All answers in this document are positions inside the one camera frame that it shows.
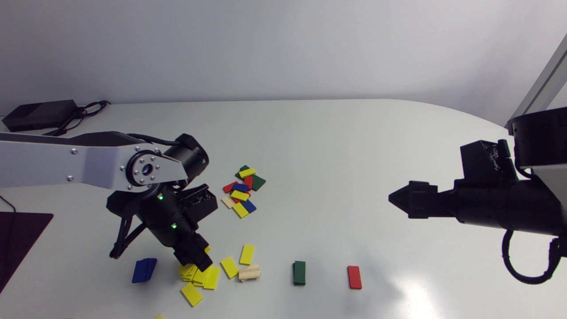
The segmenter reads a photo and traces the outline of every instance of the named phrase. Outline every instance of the metal frame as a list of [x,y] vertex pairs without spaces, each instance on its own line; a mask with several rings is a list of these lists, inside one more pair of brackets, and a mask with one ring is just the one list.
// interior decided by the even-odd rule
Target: metal frame
[[[547,109],[567,82],[567,34],[510,119]],[[504,126],[509,128],[510,120]]]

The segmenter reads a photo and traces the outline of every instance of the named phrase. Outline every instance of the yellow wooden block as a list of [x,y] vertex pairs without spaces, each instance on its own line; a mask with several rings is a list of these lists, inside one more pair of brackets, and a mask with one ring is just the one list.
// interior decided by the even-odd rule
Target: yellow wooden block
[[243,171],[238,172],[238,175],[240,175],[241,178],[252,176],[254,174],[256,174],[255,169],[247,169],[247,170],[243,170]]
[[253,255],[254,245],[244,245],[244,247],[242,247],[242,254],[240,255],[240,263],[243,265],[250,265],[252,263]]
[[209,273],[207,274],[207,279],[205,280],[205,285],[203,286],[203,289],[215,290],[217,289],[218,275],[221,273],[221,268],[211,266],[209,267],[209,269],[210,270]]
[[210,268],[211,267],[205,269],[205,271],[200,271],[199,269],[197,269],[195,276],[193,276],[193,283],[200,284],[200,287],[202,287],[202,285],[205,283],[205,279],[207,279],[207,273],[209,272]]
[[226,275],[232,279],[234,276],[238,274],[238,267],[236,263],[232,260],[232,257],[228,256],[227,258],[221,261],[221,266],[225,270]]
[[245,218],[246,216],[248,216],[248,214],[250,214],[246,210],[246,208],[244,208],[244,206],[242,206],[242,203],[238,203],[238,204],[232,206],[232,208],[238,214],[238,216],[240,216],[240,218]]
[[250,197],[250,195],[241,191],[232,191],[232,193],[230,193],[230,197],[246,202],[248,200],[248,197]]
[[192,307],[195,307],[201,302],[201,300],[203,300],[203,296],[192,283],[185,285],[185,287],[181,289],[181,293],[185,296],[185,298],[187,298],[187,301]]
[[179,275],[180,276],[193,276],[197,271],[197,266],[192,263],[188,263],[185,266],[179,265]]
[[221,199],[221,201],[226,205],[228,209],[231,209],[236,203],[232,200],[230,196],[225,196]]

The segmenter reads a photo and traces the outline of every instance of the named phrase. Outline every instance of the white wall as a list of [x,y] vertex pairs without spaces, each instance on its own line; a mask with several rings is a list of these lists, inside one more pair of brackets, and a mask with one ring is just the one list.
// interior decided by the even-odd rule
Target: white wall
[[564,0],[6,0],[0,112],[69,98],[397,98],[502,124],[566,12]]

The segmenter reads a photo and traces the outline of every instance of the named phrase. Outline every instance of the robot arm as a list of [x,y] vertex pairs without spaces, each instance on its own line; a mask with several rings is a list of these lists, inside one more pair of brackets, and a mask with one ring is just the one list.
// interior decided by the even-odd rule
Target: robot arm
[[[477,141],[461,146],[464,178],[452,190],[437,193],[437,186],[410,181],[388,199],[411,219],[455,217],[463,224],[507,229],[506,268],[518,280],[538,284],[567,257],[567,108],[519,116],[510,124],[515,164],[506,140]],[[528,179],[518,179],[516,170]],[[527,277],[513,269],[508,249],[515,230],[558,236],[544,275]]]
[[[152,143],[171,147],[162,153]],[[195,231],[217,209],[216,198],[206,184],[184,190],[209,164],[192,136],[170,142],[118,132],[73,138],[0,133],[0,147],[0,187],[85,183],[115,190],[107,208],[122,221],[111,258],[148,228],[182,265],[205,270],[212,264],[208,243]],[[141,224],[129,233],[134,215]]]

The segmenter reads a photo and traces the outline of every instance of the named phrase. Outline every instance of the blue wooden block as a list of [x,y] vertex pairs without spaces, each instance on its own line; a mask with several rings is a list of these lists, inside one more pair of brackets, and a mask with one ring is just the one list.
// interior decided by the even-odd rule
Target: blue wooden block
[[234,184],[232,185],[232,190],[233,191],[240,191],[240,192],[247,192],[248,191],[248,185],[246,184]]
[[158,260],[156,258],[146,258],[144,260],[148,262],[146,269],[146,281],[148,281],[151,279],[151,274],[154,273],[155,264],[158,263]]
[[252,204],[252,202],[249,199],[246,202],[241,202],[241,203],[242,203],[242,206],[244,206],[244,208],[246,208],[246,210],[249,213],[256,210],[256,206],[254,206],[254,204]]
[[143,283],[150,280],[157,262],[158,260],[156,258],[146,258],[141,261],[136,261],[132,283]]

